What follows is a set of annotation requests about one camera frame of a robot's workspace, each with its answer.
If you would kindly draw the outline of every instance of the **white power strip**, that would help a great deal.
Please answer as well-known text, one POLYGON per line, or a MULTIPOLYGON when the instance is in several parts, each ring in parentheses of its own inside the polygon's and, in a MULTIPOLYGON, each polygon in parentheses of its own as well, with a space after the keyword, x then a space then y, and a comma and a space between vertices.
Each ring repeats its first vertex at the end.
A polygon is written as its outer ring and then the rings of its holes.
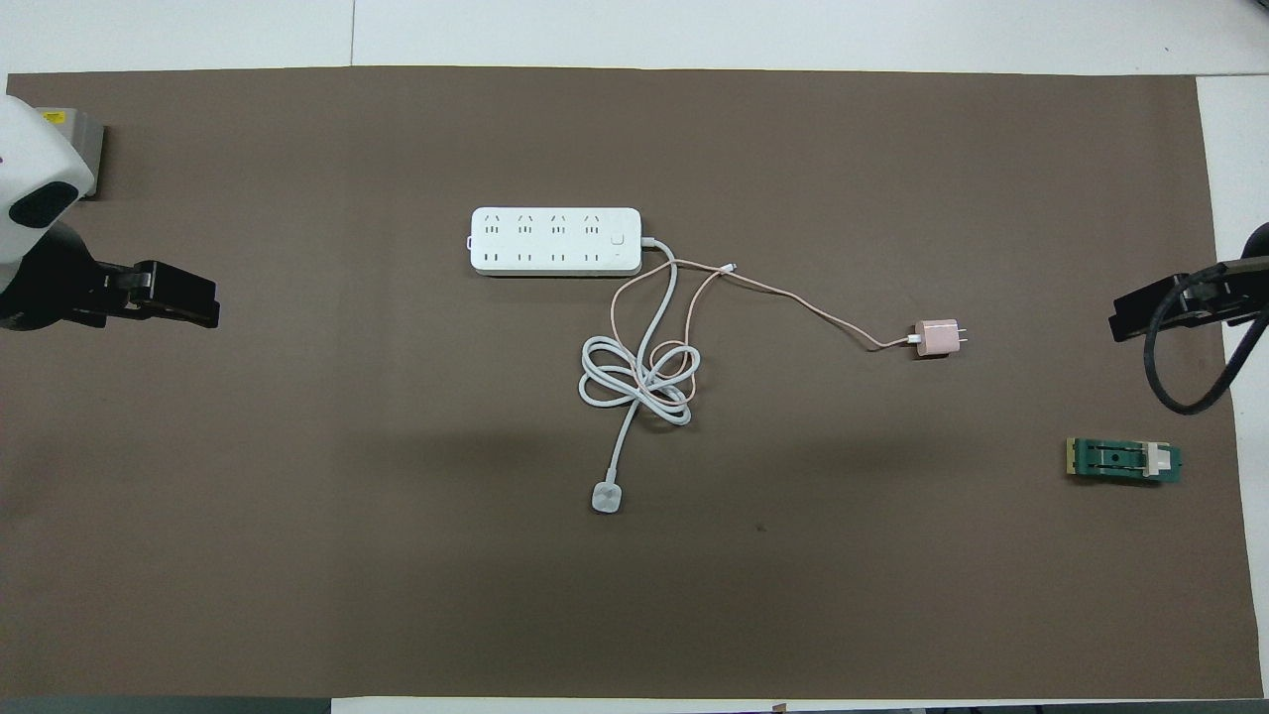
POLYGON ((483 207, 467 249, 482 275, 633 275, 642 232, 634 208, 483 207))

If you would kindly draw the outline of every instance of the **white cable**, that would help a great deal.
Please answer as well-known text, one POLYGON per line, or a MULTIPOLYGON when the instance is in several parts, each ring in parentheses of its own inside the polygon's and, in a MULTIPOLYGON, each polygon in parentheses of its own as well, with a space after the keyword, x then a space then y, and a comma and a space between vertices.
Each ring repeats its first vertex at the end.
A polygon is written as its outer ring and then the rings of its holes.
POLYGON ((577 382, 577 394, 581 396, 582 402, 590 405, 591 407, 600 408, 628 406, 626 420, 622 422, 621 431, 617 432, 617 443, 613 445, 613 457, 608 463, 608 472, 604 476, 604 481, 595 484, 594 492, 591 493, 590 506, 602 514, 613 514, 621 506, 622 490, 617 486, 617 462, 621 459, 622 446, 626 444, 626 435, 629 432, 631 425, 634 422, 634 415, 638 412, 638 408, 647 407, 657 417, 676 427, 685 426, 692 421, 692 410, 688 408, 688 403, 693 397, 695 397, 695 373, 700 367, 700 351, 698 351, 695 346, 688 344, 688 337, 690 336, 692 330, 692 313, 695 309, 697 299, 700 297, 700 293, 711 282, 713 282, 714 278, 732 278, 741 284, 756 287, 766 292, 796 299, 820 317, 855 331, 871 341, 874 345, 874 349, 884 349, 887 346, 907 344, 910 341, 906 336, 891 341, 881 341, 868 334, 864 328, 825 312, 798 294, 736 274, 735 263, 716 266, 694 263, 692 260, 681 260, 674 256, 674 251, 670 250, 670 246, 655 237, 645 237, 643 246, 661 250, 665 252, 666 261, 646 273, 631 278, 622 284, 622 287, 617 288, 617 292, 613 293, 612 304, 609 306, 609 320, 613 327, 613 335, 595 335, 581 345, 581 379, 577 382), (651 355, 648 355, 647 345, 652 340, 652 334, 656 332, 656 327, 660 326, 661 318, 665 317, 665 309, 670 306, 670 299, 674 297, 674 288, 678 287, 680 264, 693 269, 707 270, 711 274, 706 276, 704 282, 700 283, 700 287, 698 287, 697 292, 692 295, 692 303, 688 307, 688 317, 684 323, 683 339, 670 339, 662 341, 656 345, 652 349, 651 355), (661 304, 657 307, 656 313, 652 315, 652 320, 648 322, 647 330, 643 332, 643 339, 640 340, 638 350, 632 353, 617 332, 617 298, 627 287, 666 268, 669 268, 670 279, 665 285, 665 297, 661 298, 661 304), (669 346, 669 349, 666 349, 664 354, 657 355, 662 346, 669 346), (602 351, 614 355, 621 364, 600 365, 595 363, 595 355, 602 351), (650 356, 652 356, 655 361, 650 361, 650 356), (679 369, 674 374, 666 374, 665 368, 673 360, 679 360, 679 369), (608 389, 615 397, 610 399, 598 399, 591 397, 586 392, 586 384, 591 382, 608 389), (678 387, 684 382, 689 382, 692 386, 692 389, 687 394, 684 394, 678 387))
POLYGON ((688 408, 685 399, 687 396, 684 396, 683 392, 675 386, 690 379, 692 374, 697 372, 697 367, 700 361, 700 353, 697 351, 697 347, 690 345, 675 346, 662 354, 661 359, 655 365, 651 368, 645 367, 647 344, 652 340, 652 334, 656 332, 656 327, 661 323, 661 318, 665 317, 665 309, 670 306, 670 299, 674 297, 674 288, 679 283, 679 266, 670 246, 656 238, 651 238, 648 245, 665 252, 666 265, 670 266, 670 282, 665 285, 665 297, 661 298, 661 304, 657 307, 656 313, 652 315, 652 320, 648 322, 647 330, 643 332, 643 339, 640 341, 638 351, 631 353, 629 347, 621 341, 619 336, 608 336, 603 334, 588 339, 581 345, 581 379, 577 382, 577 394, 581 396, 582 402, 590 405, 591 407, 600 408, 629 406, 626 412, 626 420, 622 422, 622 429, 617 432, 617 443, 613 445, 613 458, 608 463, 608 472, 605 473, 604 482, 595 486, 596 491, 591 498, 591 506, 594 506, 596 511, 608 514, 615 511, 621 502, 621 487, 617 486, 617 462, 621 459, 622 446, 626 444, 626 434, 629 432, 631 424, 634 422, 634 415, 638 412, 640 406, 647 407, 657 417, 676 427, 681 427, 692 421, 692 410, 688 408), (595 354, 600 351, 613 354, 622 364, 600 365, 595 363, 595 354), (680 355, 684 355, 685 359, 690 361, 690 367, 680 370, 678 375, 669 379, 661 378, 659 375, 661 368, 680 355), (589 382, 594 382, 599 387, 607 388, 609 392, 614 393, 615 397, 612 399, 596 399, 591 397, 586 393, 586 383, 589 382), (656 397, 657 394, 664 396, 664 398, 659 399, 656 397), (603 493, 600 493, 600 487, 604 484, 608 484, 608 488, 603 490, 603 493), (605 505, 604 507, 600 507, 600 505, 596 503, 600 501, 600 497, 603 497, 602 501, 605 505))

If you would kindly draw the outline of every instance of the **power strip switch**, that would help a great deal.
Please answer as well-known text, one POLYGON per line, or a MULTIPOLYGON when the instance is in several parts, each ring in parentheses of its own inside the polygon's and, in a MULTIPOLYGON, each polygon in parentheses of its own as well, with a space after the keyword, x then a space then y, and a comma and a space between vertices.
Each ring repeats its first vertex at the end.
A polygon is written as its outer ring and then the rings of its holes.
POLYGON ((634 208, 482 207, 467 249, 482 275, 633 275, 643 223, 634 208))

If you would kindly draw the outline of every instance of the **brown surface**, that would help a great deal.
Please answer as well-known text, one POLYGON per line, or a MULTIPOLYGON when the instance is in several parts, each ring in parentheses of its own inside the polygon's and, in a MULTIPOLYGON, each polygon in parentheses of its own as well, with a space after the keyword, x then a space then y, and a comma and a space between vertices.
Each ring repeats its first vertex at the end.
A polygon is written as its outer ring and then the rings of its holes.
MULTIPOLYGON (((0 694, 1261 694, 1228 401, 1166 412, 1105 323, 1213 260, 1190 79, 9 82, 108 124, 69 218, 95 255, 225 308, 4 336, 0 694), (617 283, 476 275, 482 204, 634 205, 685 257, 973 341, 868 354, 721 284, 695 421, 637 425, 600 517, 621 415, 577 350, 617 283), (1068 479, 1072 435, 1170 440, 1184 482, 1068 479)), ((1218 330, 1167 341, 1188 397, 1218 330)))

